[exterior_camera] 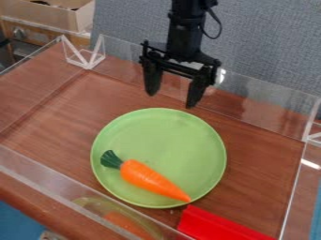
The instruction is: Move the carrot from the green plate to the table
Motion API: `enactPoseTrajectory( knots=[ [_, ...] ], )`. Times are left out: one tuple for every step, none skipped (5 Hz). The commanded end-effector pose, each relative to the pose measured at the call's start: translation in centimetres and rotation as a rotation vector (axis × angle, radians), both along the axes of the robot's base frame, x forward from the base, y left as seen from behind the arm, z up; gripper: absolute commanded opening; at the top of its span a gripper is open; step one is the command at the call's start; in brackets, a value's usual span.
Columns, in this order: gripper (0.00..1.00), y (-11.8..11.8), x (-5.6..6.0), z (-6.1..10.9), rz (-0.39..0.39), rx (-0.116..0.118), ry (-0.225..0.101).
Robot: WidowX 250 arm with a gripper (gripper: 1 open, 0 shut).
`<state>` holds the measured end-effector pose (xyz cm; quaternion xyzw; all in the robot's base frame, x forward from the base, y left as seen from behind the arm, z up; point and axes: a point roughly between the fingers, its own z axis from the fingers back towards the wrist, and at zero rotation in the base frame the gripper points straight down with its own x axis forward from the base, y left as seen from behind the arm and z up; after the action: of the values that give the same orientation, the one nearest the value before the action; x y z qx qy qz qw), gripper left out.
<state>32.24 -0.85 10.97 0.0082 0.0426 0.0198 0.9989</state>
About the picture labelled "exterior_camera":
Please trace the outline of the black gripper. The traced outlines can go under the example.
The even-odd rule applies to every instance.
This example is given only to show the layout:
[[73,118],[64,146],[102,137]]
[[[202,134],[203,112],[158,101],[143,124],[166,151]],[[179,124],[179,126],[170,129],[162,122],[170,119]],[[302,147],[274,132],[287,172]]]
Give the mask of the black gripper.
[[143,66],[144,88],[154,96],[160,88],[163,72],[192,78],[188,86],[186,108],[192,108],[202,99],[207,87],[215,84],[217,71],[222,65],[218,59],[209,57],[201,51],[192,58],[175,56],[167,51],[167,45],[144,40],[140,43],[142,54],[139,63]]

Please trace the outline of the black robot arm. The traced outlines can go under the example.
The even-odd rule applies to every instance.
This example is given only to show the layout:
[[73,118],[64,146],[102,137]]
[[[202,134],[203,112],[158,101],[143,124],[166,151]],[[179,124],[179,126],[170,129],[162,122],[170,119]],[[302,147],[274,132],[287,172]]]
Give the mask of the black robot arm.
[[190,78],[186,107],[201,100],[210,85],[215,84],[217,70],[222,62],[201,51],[202,37],[218,39],[222,30],[211,37],[205,30],[206,14],[222,25],[211,8],[218,0],[171,0],[167,42],[142,43],[139,63],[143,69],[144,88],[154,96],[160,88],[163,72]]

